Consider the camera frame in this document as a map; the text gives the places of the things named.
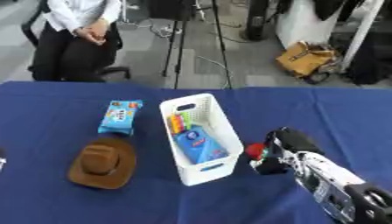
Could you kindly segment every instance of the basket handle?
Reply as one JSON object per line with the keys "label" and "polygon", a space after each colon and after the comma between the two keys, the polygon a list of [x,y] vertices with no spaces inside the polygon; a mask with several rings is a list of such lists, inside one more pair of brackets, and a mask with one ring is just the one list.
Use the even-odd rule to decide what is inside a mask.
{"label": "basket handle", "polygon": [[221,166],[223,166],[223,165],[224,165],[223,163],[220,163],[220,164],[213,164],[213,165],[211,165],[211,166],[204,167],[204,168],[201,169],[200,171],[201,171],[201,172],[211,171],[211,170],[216,169],[216,168],[219,168],[219,167],[221,167]]}
{"label": "basket handle", "polygon": [[182,112],[182,111],[195,109],[195,108],[196,108],[196,104],[192,102],[192,103],[187,103],[187,104],[184,104],[184,105],[177,106],[177,107],[175,107],[175,110],[177,112]]}

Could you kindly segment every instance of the hand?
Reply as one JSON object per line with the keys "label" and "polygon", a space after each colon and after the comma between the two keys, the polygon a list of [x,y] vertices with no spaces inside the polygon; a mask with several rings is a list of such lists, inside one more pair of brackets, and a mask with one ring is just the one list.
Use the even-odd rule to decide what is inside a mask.
{"label": "hand", "polygon": [[106,32],[109,29],[109,23],[104,18],[100,18],[95,21],[93,24],[86,27],[89,32],[93,35],[96,39],[104,39]]}
{"label": "hand", "polygon": [[104,38],[95,38],[94,35],[90,32],[90,30],[86,28],[76,29],[75,33],[76,35],[78,35],[78,37],[83,38],[98,46],[101,46],[106,42],[106,39]]}

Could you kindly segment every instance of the hat brim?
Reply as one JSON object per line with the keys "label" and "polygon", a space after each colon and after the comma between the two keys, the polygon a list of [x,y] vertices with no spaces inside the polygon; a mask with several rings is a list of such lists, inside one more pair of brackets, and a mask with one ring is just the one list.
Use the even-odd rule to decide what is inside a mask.
{"label": "hat brim", "polygon": [[[113,172],[108,175],[94,175],[85,173],[81,167],[82,152],[88,147],[94,145],[106,145],[117,150],[119,163]],[[93,141],[89,146],[84,148],[79,156],[73,161],[71,169],[68,172],[68,178],[80,185],[92,186],[103,189],[117,189],[124,186],[132,176],[136,166],[135,149],[129,143],[120,138],[100,138]]]}

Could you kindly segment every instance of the white shirt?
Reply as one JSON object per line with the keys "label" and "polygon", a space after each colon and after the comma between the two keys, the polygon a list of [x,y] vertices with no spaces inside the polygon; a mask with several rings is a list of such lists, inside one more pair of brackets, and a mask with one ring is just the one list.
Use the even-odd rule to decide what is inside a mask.
{"label": "white shirt", "polygon": [[98,18],[115,22],[121,11],[120,0],[48,0],[51,10],[44,17],[56,31],[68,29],[71,33],[77,28],[91,25]]}

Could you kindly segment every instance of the blue snack bag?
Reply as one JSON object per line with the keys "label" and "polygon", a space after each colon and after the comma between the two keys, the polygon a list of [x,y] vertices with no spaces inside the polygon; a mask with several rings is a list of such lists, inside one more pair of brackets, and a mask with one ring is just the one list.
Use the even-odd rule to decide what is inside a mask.
{"label": "blue snack bag", "polygon": [[200,126],[173,136],[175,141],[193,164],[201,164],[217,158],[225,158],[228,152]]}
{"label": "blue snack bag", "polygon": [[98,133],[123,133],[131,135],[135,113],[143,106],[143,101],[111,101]]}

